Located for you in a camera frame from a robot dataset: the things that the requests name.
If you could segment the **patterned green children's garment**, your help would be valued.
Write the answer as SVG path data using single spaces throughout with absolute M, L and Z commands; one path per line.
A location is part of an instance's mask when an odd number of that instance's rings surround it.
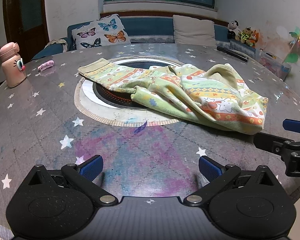
M 228 63 L 204 71 L 192 64 L 128 67 L 99 59 L 78 69 L 103 88 L 177 119 L 248 135 L 263 130 L 268 98 L 252 91 Z

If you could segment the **clear plastic toy box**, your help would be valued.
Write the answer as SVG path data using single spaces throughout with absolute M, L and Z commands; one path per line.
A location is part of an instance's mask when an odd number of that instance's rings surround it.
M 255 59 L 262 66 L 266 67 L 269 71 L 271 71 L 283 81 L 285 81 L 286 77 L 292 69 L 289 63 L 283 62 L 283 60 L 279 57 L 275 56 L 274 54 L 265 52 L 262 49 L 257 49 L 255 51 Z

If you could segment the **round table induction cooker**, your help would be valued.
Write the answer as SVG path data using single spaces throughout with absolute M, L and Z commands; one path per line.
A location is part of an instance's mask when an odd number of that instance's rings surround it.
M 109 91 L 85 77 L 75 88 L 74 104 L 85 116 L 111 126 L 163 126 L 179 122 L 133 102 L 127 93 Z

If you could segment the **colourful paper pinwheel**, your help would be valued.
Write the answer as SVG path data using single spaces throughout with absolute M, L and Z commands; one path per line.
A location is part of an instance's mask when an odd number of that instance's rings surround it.
M 289 43 L 289 52 L 283 60 L 283 63 L 297 63 L 300 60 L 300 28 L 296 27 L 290 31 L 289 35 L 293 38 Z

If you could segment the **black long remote bar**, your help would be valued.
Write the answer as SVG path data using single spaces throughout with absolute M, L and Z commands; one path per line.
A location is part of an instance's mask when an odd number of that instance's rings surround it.
M 220 46 L 217 46 L 216 49 L 218 51 L 221 51 L 221 52 L 224 52 L 224 53 L 226 53 L 228 55 L 231 55 L 231 56 L 233 56 L 233 57 L 235 57 L 235 58 L 237 58 L 237 59 L 239 59 L 239 60 L 241 60 L 243 62 L 248 62 L 249 61 L 249 59 L 248 59 L 247 56 L 244 56 L 243 54 L 235 52 L 235 51 L 233 51 L 231 49 L 223 48 L 223 47 L 220 47 Z

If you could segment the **orange plush toy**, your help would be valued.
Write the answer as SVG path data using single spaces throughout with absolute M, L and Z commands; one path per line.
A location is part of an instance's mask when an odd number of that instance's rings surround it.
M 249 38 L 249 42 L 250 42 L 250 46 L 255 48 L 256 43 L 258 42 L 259 39 L 259 32 L 257 32 L 256 30 L 254 30 Z

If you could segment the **yellow plush toy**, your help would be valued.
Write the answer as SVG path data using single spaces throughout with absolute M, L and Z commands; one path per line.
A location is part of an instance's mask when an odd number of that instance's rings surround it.
M 246 44 L 247 46 L 252 47 L 253 43 L 250 40 L 252 35 L 252 30 L 250 27 L 244 28 L 242 31 L 239 31 L 236 35 L 236 41 L 241 42 L 241 44 Z

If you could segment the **small pink wrapped item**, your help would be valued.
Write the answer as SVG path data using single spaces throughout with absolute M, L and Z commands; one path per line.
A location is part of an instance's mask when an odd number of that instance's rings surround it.
M 55 62 L 53 60 L 49 60 L 49 61 L 42 63 L 37 69 L 38 69 L 38 72 L 42 72 L 46 69 L 52 68 L 54 65 L 55 65 Z

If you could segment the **panda plush toy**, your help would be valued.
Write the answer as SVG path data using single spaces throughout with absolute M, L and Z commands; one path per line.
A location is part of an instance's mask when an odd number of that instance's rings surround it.
M 237 20 L 233 20 L 228 24 L 228 33 L 227 38 L 235 39 L 236 35 L 239 33 L 239 22 Z

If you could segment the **striped blanket on sofa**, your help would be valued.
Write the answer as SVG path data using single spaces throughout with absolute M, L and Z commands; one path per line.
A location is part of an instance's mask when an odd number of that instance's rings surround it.
M 44 48 L 47 48 L 48 46 L 51 46 L 54 44 L 60 44 L 62 46 L 63 53 L 68 51 L 68 42 L 67 42 L 66 38 L 59 38 L 57 40 L 52 40 Z

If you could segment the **pink cartoon water bottle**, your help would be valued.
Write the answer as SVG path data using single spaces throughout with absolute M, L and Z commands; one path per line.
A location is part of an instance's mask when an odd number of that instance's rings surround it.
M 26 79 L 25 65 L 19 55 L 19 46 L 17 43 L 10 42 L 0 49 L 1 67 L 5 74 L 6 82 L 9 88 L 21 84 Z

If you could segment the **butterfly print pillow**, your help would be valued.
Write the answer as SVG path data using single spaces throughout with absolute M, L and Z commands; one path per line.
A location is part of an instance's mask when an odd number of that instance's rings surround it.
M 83 23 L 73 29 L 71 34 L 76 49 L 130 44 L 130 38 L 118 14 Z

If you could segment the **beige cushion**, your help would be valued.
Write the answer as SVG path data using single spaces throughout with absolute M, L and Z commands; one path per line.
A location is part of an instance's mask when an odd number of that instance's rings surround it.
M 215 24 L 210 20 L 173 15 L 174 42 L 198 46 L 216 46 Z

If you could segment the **blue bench sofa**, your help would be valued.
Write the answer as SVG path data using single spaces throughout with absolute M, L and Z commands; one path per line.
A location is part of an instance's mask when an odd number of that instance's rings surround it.
M 138 16 L 138 17 L 120 17 L 123 26 L 130 38 L 131 43 L 174 43 L 174 29 L 172 17 L 157 16 Z M 68 26 L 66 40 L 68 50 L 76 49 L 72 31 L 78 30 L 80 27 L 88 27 L 91 22 L 78 23 Z M 236 40 L 228 39 L 228 29 L 226 26 L 214 24 L 215 40 L 217 46 L 240 51 L 243 54 L 255 57 L 256 48 L 241 44 Z M 38 52 L 32 60 L 38 60 L 47 56 L 60 54 L 63 52 L 61 44 L 52 44 Z

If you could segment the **dark wooden door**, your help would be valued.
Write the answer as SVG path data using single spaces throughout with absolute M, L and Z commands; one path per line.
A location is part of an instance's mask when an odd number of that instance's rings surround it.
M 19 45 L 25 63 L 49 42 L 44 0 L 2 0 L 7 42 Z

